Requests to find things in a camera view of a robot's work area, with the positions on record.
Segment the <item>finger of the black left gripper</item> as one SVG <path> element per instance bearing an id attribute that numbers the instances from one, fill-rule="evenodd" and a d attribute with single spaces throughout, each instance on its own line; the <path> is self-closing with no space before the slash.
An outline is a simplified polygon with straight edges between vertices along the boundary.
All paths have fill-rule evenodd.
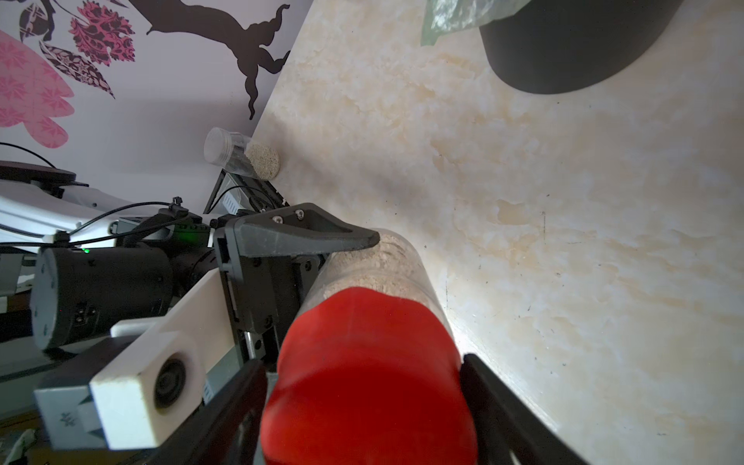
<path id="1" fill-rule="evenodd" d="M 236 217 L 223 228 L 223 257 L 276 258 L 371 248 L 374 230 L 350 225 L 313 203 Z"/>

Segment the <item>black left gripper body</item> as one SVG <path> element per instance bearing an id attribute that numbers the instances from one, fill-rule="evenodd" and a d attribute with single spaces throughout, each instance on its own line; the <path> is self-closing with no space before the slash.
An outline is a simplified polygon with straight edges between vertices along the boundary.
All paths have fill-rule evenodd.
<path id="1" fill-rule="evenodd" d="M 289 327 L 318 275 L 323 255 L 225 259 L 225 225 L 217 231 L 217 259 L 238 362 L 259 360 L 267 370 L 274 371 Z"/>

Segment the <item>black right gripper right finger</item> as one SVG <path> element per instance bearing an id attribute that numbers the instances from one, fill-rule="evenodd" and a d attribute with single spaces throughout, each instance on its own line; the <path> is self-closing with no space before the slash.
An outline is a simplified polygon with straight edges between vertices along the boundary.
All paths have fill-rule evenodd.
<path id="1" fill-rule="evenodd" d="M 586 464 L 477 355 L 464 356 L 460 386 L 477 432 L 478 463 Z"/>

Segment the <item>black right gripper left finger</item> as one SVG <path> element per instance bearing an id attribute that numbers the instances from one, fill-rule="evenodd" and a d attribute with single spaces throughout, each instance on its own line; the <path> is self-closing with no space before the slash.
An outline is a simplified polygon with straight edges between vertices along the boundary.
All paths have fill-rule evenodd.
<path id="1" fill-rule="evenodd" d="M 267 372 L 250 360 L 159 447 L 149 464 L 252 464 L 267 400 Z"/>

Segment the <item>clear plastic bin liner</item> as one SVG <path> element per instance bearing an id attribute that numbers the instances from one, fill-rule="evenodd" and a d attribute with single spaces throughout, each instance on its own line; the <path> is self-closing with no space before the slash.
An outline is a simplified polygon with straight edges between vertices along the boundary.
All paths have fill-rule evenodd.
<path id="1" fill-rule="evenodd" d="M 428 0 L 420 44 L 433 46 L 444 35 L 507 19 L 529 3 L 531 0 Z"/>

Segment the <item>clear jar by left wall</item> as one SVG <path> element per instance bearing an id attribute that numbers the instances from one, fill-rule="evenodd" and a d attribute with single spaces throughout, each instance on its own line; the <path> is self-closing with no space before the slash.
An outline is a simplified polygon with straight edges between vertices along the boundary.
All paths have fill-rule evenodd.
<path id="1" fill-rule="evenodd" d="M 229 174 L 258 180 L 273 180 L 280 171 L 280 157 L 274 149 L 242 133 L 218 127 L 212 128 L 205 138 L 203 158 Z"/>

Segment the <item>oatmeal jar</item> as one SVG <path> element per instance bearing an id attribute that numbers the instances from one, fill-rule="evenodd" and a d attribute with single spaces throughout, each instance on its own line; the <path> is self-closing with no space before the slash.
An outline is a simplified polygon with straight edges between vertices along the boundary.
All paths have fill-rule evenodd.
<path id="1" fill-rule="evenodd" d="M 380 229 L 379 242 L 370 248 L 329 255 L 300 306 L 300 313 L 349 288 L 364 288 L 427 307 L 452 333 L 420 254 L 400 234 Z"/>

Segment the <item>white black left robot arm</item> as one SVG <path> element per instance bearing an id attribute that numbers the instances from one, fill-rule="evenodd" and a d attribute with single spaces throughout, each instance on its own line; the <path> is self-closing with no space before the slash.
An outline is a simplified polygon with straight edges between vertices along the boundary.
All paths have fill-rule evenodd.
<path id="1" fill-rule="evenodd" d="M 161 317 L 218 270 L 241 357 L 273 363 L 326 259 L 380 240 L 312 203 L 281 203 L 264 181 L 249 188 L 247 209 L 209 220 L 180 198 L 79 199 L 78 186 L 45 161 L 1 166 L 1 250 L 37 257 L 30 311 L 45 351 Z"/>

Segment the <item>black trash bin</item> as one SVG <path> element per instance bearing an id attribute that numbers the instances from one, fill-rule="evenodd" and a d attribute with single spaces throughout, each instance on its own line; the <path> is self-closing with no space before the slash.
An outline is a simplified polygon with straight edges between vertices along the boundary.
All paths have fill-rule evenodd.
<path id="1" fill-rule="evenodd" d="M 608 79 L 638 60 L 681 0 L 531 1 L 480 27 L 494 74 L 517 90 L 555 95 Z"/>

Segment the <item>red jar lid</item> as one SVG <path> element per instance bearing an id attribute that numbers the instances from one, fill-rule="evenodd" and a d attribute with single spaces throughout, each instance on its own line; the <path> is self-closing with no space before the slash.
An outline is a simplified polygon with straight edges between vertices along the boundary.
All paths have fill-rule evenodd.
<path id="1" fill-rule="evenodd" d="M 474 464 L 459 352 L 426 306 L 350 288 L 299 315 L 261 421 L 269 464 Z"/>

